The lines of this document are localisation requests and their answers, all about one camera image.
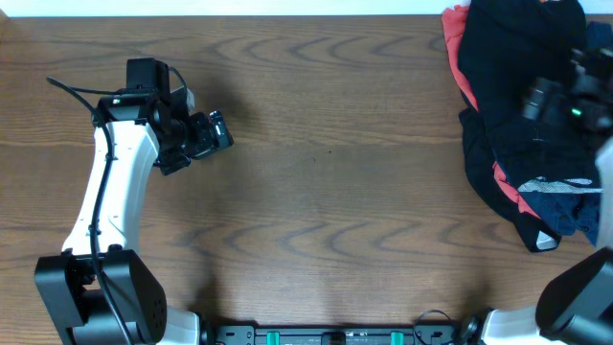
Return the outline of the black shorts white waistband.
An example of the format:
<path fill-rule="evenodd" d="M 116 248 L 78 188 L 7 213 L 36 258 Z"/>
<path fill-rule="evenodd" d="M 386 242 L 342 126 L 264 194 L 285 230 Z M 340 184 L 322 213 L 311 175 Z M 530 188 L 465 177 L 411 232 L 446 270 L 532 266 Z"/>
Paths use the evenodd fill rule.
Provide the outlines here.
<path fill-rule="evenodd" d="M 520 193 L 601 191 L 594 155 L 569 125 L 524 117 L 524 100 L 539 78 L 568 85 L 571 53 L 586 44 L 577 1 L 473 0 L 459 49 L 496 161 Z"/>

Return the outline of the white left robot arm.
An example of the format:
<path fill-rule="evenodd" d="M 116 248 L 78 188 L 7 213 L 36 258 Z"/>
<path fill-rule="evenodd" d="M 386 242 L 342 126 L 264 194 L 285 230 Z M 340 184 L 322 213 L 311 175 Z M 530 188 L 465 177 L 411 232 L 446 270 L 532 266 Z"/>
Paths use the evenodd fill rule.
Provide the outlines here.
<path fill-rule="evenodd" d="M 64 344 L 200 344 L 191 311 L 168 305 L 140 257 L 140 219 L 154 168 L 175 173 L 234 143 L 220 112 L 194 112 L 192 93 L 99 100 L 95 157 L 77 221 L 34 283 Z"/>

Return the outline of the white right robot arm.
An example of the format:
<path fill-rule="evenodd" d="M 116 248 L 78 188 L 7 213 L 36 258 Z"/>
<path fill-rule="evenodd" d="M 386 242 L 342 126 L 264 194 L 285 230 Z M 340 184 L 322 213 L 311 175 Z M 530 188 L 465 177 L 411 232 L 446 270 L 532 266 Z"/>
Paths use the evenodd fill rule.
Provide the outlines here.
<path fill-rule="evenodd" d="M 582 76 L 570 88 L 537 79 L 523 116 L 568 122 L 602 137 L 595 164 L 602 185 L 597 250 L 552 280 L 536 305 L 468 318 L 456 344 L 610 344 L 612 342 L 612 88 Z"/>

